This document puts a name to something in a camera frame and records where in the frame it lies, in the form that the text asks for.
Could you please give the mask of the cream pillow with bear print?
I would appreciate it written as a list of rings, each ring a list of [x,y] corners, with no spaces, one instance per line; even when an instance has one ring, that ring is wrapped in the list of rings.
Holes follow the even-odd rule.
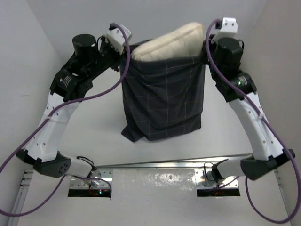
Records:
[[[201,54],[204,28],[190,22],[180,28],[136,47],[131,57],[136,61],[152,62],[174,57],[196,57]]]

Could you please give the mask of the dark plaid pillowcase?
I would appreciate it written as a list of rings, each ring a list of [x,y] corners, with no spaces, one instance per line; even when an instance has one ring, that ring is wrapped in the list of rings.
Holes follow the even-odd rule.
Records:
[[[204,83],[200,53],[150,62],[132,58],[121,84],[127,122],[121,134],[131,142],[158,141],[201,129]]]

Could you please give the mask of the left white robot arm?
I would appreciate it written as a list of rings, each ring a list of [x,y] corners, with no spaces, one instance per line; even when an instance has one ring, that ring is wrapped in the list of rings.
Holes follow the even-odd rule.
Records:
[[[73,54],[51,83],[37,131],[16,151],[18,159],[52,178],[87,178],[93,170],[87,161],[62,154],[59,144],[71,116],[93,87],[93,80],[109,68],[118,70],[128,38],[107,33],[96,39],[91,34],[79,34],[72,44]]]

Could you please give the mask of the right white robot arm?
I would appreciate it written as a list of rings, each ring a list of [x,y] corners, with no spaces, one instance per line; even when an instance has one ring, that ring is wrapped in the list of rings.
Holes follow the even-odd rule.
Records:
[[[255,181],[295,158],[270,127],[261,108],[257,87],[251,76],[240,70],[243,46],[239,40],[224,37],[205,39],[209,70],[215,87],[238,117],[251,144],[252,154],[238,160],[215,164],[211,176],[219,182],[230,176]]]

